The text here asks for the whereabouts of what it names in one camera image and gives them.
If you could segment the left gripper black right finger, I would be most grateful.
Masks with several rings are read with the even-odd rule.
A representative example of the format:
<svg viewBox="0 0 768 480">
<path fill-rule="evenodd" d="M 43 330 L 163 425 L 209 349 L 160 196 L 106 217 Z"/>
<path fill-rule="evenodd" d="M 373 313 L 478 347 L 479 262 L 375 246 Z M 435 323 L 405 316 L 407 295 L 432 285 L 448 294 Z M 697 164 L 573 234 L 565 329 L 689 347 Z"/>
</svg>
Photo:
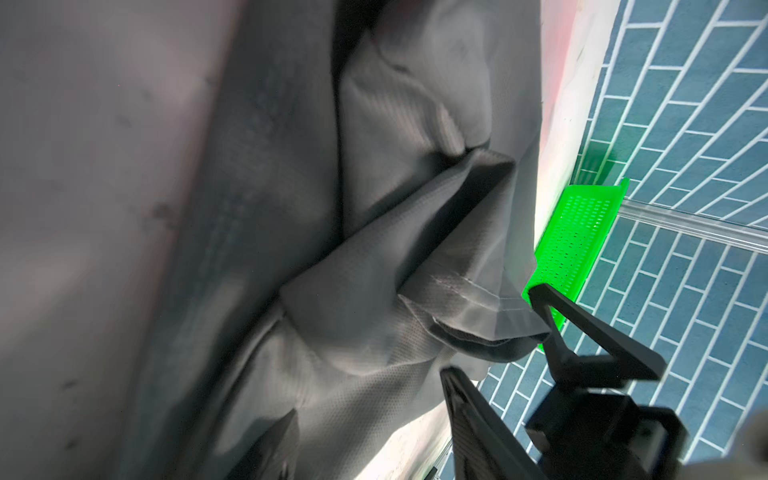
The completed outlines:
<svg viewBox="0 0 768 480">
<path fill-rule="evenodd" d="M 546 479 L 461 369 L 442 369 L 440 380 L 451 425 L 457 479 Z"/>
</svg>

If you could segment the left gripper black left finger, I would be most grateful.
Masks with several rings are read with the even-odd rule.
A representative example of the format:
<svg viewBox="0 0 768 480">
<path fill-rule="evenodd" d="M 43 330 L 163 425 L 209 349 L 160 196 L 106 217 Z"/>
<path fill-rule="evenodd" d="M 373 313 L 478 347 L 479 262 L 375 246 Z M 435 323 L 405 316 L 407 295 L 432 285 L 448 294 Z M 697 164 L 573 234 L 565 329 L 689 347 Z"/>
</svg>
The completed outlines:
<svg viewBox="0 0 768 480">
<path fill-rule="evenodd" d="M 227 480 L 290 480 L 299 453 L 298 413 L 291 410 L 246 452 Z"/>
</svg>

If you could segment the grey t shirt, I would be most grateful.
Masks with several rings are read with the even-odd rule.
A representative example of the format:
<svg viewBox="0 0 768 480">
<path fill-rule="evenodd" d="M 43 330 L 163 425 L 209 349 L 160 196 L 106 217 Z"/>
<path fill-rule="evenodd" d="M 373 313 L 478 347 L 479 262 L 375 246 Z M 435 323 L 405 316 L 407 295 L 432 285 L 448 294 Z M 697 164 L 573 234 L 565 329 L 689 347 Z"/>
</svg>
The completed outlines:
<svg viewBox="0 0 768 480">
<path fill-rule="evenodd" d="M 226 479 L 291 410 L 358 477 L 547 326 L 536 1 L 253 1 L 147 339 L 117 479 Z"/>
</svg>

